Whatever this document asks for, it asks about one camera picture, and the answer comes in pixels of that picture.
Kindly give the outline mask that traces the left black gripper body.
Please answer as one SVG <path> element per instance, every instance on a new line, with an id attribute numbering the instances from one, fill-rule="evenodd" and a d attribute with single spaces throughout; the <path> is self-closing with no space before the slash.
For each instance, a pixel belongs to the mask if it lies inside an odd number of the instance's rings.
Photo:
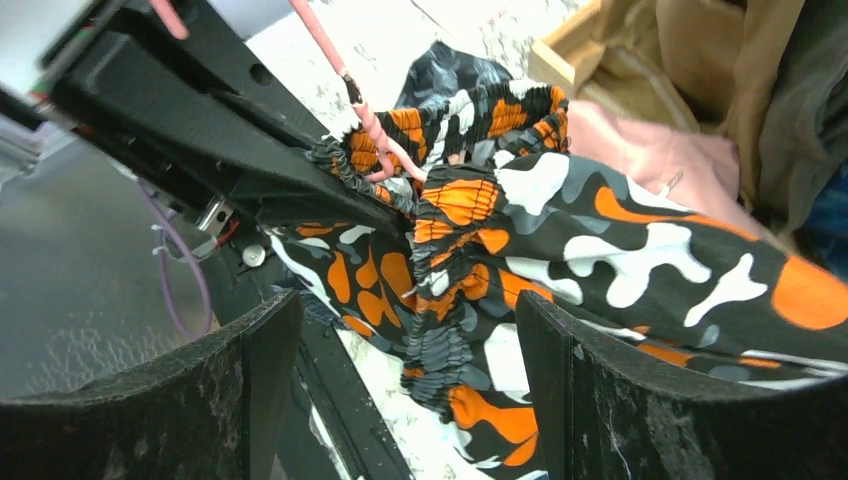
<path id="1" fill-rule="evenodd" d="M 407 226 L 311 161 L 324 127 L 209 3 L 174 7 L 184 40 L 146 1 L 91 1 L 42 56 L 47 99 L 85 140 L 194 215 Z"/>

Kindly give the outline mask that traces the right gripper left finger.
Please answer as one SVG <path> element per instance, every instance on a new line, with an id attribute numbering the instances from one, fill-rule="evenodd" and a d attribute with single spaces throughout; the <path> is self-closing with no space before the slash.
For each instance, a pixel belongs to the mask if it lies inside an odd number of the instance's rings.
<path id="1" fill-rule="evenodd" d="M 267 479 L 302 306 L 280 293 L 149 362 L 1 404 L 5 479 Z"/>

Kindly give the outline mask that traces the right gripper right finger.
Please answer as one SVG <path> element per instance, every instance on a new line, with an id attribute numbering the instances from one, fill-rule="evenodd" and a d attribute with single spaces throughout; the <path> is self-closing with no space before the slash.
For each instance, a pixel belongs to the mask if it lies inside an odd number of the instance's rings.
<path id="1" fill-rule="evenodd" d="M 663 362 L 525 291 L 516 321 L 553 479 L 843 479 L 847 383 L 779 392 Z"/>

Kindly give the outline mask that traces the pink wire hanger taken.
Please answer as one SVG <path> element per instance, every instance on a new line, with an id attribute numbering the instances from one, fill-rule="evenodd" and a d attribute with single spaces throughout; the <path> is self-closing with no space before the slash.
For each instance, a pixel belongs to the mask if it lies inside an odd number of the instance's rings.
<path id="1" fill-rule="evenodd" d="M 427 173 L 422 170 L 396 140 L 386 133 L 381 121 L 366 101 L 361 89 L 325 32 L 309 2 L 289 1 L 289 4 L 300 18 L 315 44 L 320 48 L 323 56 L 336 75 L 343 81 L 351 108 L 359 118 L 362 130 L 368 135 L 375 146 L 377 159 L 382 166 L 382 170 L 369 174 L 366 179 L 369 182 L 378 183 L 397 176 L 395 163 L 398 163 L 402 170 L 411 178 L 418 182 L 425 182 L 427 180 Z"/>

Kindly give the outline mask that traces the orange camouflage shorts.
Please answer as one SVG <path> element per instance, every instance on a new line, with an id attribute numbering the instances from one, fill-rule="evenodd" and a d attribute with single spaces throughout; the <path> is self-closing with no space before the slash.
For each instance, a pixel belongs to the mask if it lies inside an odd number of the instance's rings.
<path id="1" fill-rule="evenodd" d="M 269 234 L 329 310 L 403 363 L 402 387 L 492 479 L 546 470 L 514 311 L 529 290 L 668 363 L 800 388 L 847 371 L 847 288 L 740 227 L 568 150 L 563 91 L 511 80 L 379 114 L 424 181 L 365 180 L 363 129 L 317 165 L 401 212 L 385 234 L 313 220 Z"/>

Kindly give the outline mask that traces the dark leaf print shorts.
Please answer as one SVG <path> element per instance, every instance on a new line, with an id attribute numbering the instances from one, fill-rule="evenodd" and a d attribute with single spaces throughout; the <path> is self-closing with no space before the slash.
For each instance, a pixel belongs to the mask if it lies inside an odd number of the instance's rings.
<path id="1" fill-rule="evenodd" d="M 499 63 L 436 41 L 410 65 L 394 108 L 430 108 L 460 90 L 512 79 L 510 72 Z"/>

